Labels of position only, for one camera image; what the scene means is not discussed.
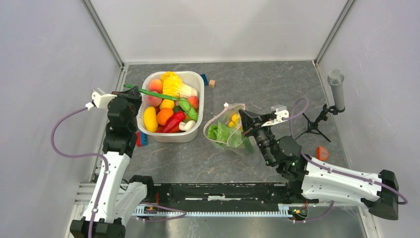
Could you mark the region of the yellow banana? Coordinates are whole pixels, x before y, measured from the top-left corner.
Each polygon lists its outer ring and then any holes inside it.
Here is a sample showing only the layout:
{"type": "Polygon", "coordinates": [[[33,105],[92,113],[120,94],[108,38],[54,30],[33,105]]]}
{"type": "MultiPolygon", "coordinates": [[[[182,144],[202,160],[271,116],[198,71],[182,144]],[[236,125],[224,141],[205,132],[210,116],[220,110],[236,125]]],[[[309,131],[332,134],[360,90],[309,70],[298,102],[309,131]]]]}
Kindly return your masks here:
{"type": "Polygon", "coordinates": [[[228,122],[229,128],[240,128],[241,127],[241,118],[238,113],[235,113],[231,116],[230,121],[228,122]]]}

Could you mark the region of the clear zip top bag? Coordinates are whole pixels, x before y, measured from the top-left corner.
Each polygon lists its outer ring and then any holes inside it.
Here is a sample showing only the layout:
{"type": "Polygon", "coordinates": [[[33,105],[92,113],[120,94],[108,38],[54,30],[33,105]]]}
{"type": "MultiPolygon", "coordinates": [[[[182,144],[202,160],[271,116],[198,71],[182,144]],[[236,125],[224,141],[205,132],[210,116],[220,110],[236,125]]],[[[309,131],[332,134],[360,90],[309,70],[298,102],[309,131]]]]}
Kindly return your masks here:
{"type": "Polygon", "coordinates": [[[258,165],[262,155],[254,138],[243,135],[240,109],[246,109],[246,105],[225,103],[224,109],[204,125],[203,134],[214,147],[234,152],[250,164],[258,165]]]}

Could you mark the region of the yellow lemon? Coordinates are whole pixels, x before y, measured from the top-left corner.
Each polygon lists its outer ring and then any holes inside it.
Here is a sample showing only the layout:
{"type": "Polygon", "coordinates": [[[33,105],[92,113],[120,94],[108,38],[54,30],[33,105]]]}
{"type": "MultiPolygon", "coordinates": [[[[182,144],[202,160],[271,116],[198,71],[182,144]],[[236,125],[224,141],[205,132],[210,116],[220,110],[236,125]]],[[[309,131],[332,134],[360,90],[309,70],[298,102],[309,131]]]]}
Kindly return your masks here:
{"type": "Polygon", "coordinates": [[[155,107],[147,107],[143,113],[145,129],[149,132],[156,132],[159,126],[155,107]]]}

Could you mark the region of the green napa cabbage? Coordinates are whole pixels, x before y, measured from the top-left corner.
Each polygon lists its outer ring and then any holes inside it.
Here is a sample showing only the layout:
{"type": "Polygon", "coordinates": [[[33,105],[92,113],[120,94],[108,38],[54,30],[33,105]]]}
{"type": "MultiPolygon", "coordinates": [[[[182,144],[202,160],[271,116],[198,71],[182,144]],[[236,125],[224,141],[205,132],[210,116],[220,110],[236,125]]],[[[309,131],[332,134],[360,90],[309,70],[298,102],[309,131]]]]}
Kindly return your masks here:
{"type": "Polygon", "coordinates": [[[221,149],[231,149],[241,153],[253,153],[254,147],[248,137],[242,134],[242,127],[229,128],[218,122],[207,127],[204,135],[214,146],[221,149]]]}

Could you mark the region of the yellow crinkled lettuce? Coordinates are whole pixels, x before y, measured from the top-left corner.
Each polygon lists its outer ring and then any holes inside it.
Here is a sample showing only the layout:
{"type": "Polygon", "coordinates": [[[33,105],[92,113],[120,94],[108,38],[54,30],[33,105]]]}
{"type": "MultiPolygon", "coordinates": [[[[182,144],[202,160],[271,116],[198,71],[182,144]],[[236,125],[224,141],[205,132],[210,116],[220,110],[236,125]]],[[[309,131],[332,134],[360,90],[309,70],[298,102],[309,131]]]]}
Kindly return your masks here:
{"type": "Polygon", "coordinates": [[[165,72],[161,77],[162,93],[176,98],[198,96],[198,91],[183,83],[182,79],[172,71],[165,72]]]}

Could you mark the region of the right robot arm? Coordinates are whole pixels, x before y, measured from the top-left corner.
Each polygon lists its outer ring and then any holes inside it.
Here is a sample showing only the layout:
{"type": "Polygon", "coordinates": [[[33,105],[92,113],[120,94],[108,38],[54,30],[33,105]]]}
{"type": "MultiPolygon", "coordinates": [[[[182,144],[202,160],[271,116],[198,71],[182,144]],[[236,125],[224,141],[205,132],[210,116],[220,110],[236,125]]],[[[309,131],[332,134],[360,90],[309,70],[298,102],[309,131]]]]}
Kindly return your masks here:
{"type": "Polygon", "coordinates": [[[287,179],[286,196],[292,202],[325,200],[364,206],[379,218],[399,218],[398,182],[395,173],[354,171],[321,161],[302,152],[292,136],[276,139],[269,121],[275,112],[259,115],[239,110],[243,135],[253,137],[265,160],[287,179]]]}

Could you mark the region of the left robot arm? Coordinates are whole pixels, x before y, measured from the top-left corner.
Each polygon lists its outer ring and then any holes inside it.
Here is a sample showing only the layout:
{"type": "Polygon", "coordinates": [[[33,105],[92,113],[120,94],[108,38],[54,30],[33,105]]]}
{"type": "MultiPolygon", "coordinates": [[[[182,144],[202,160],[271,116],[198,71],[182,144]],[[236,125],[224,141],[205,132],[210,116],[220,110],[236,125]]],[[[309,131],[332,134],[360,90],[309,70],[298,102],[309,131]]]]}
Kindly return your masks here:
{"type": "Polygon", "coordinates": [[[134,176],[118,197],[123,174],[137,142],[137,121],[142,96],[134,86],[110,94],[97,89],[88,108],[107,110],[108,123],[103,141],[103,162],[91,200],[81,219],[73,220],[69,231],[75,238],[123,238],[126,226],[141,201],[150,202],[156,195],[153,180],[134,176]]]}

